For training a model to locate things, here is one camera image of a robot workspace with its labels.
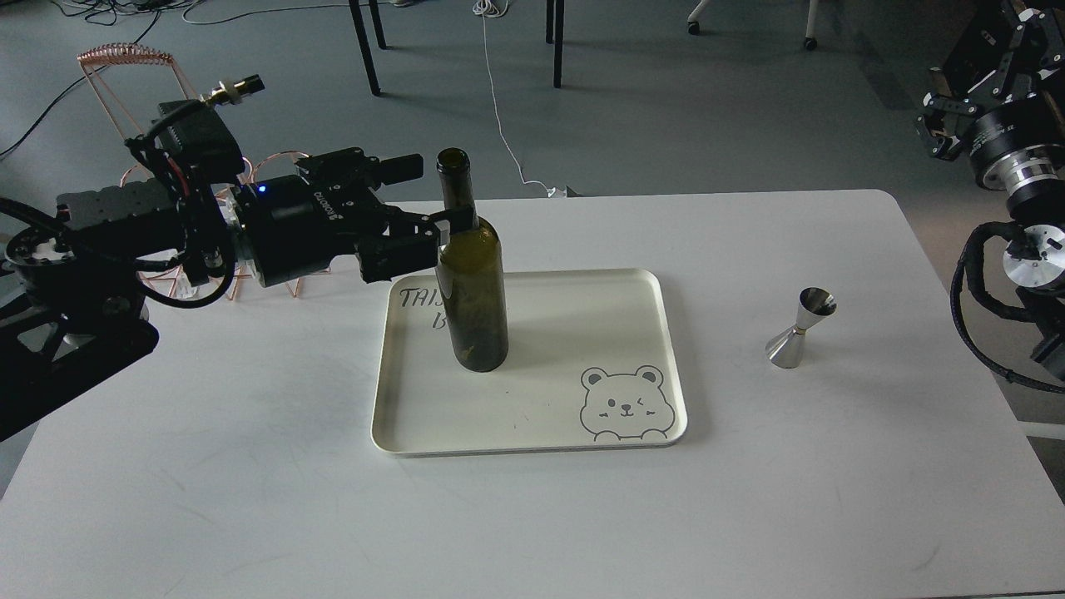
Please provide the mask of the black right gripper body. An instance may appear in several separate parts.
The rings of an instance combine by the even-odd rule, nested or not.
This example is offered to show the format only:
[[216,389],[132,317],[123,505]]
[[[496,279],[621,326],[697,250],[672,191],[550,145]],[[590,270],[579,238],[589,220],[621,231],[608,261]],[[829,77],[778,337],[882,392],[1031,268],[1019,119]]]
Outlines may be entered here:
[[917,122],[944,161],[1063,162],[1063,3],[978,1]]

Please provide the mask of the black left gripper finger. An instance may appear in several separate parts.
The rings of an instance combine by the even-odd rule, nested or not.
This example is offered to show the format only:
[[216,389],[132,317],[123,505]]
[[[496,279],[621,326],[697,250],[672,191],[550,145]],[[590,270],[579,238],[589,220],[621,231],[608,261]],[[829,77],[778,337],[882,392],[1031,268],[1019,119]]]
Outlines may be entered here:
[[399,185],[406,181],[417,181],[424,175],[424,159],[420,153],[379,159],[366,156],[363,166],[363,183],[370,189]]
[[396,207],[383,213],[384,231],[363,234],[356,244],[362,281],[378,284],[416,270],[435,268],[438,248],[477,224],[472,207],[445,209],[432,215],[416,215]]

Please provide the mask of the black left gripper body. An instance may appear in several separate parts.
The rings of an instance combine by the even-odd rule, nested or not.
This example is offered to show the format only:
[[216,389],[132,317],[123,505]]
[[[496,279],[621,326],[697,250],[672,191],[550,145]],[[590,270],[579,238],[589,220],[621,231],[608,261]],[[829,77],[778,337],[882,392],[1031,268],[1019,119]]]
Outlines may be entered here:
[[235,193],[240,254],[263,287],[330,266],[335,255],[384,234],[380,159],[347,148],[297,160],[293,175],[247,183]]

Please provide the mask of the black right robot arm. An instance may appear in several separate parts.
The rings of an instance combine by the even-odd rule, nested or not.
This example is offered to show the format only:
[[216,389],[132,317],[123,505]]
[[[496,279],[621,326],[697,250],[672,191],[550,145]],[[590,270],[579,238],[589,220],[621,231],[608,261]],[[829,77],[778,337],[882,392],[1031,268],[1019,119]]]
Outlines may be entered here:
[[974,185],[1007,194],[1007,221],[974,227],[956,261],[949,304],[958,338],[1000,378],[1060,394],[998,365],[974,345],[963,321],[969,292],[990,314],[1038,327],[1031,358],[1064,374],[1063,4],[980,1],[915,122],[927,152],[965,156]]

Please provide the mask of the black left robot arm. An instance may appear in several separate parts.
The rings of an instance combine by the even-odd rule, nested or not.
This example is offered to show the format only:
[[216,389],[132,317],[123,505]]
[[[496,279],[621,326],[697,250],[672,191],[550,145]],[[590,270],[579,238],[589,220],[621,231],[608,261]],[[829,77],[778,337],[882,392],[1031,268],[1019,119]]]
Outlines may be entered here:
[[148,181],[58,197],[58,212],[3,198],[22,221],[2,258],[18,290],[2,304],[2,436],[11,438],[152,352],[147,300],[194,309],[220,300],[248,263],[263,287],[356,255],[366,284],[438,262],[474,209],[416,215],[378,200],[415,181],[422,156],[384,161],[358,147],[296,162],[294,175],[240,182],[245,164],[218,106],[262,91],[252,75],[163,103],[126,148]]

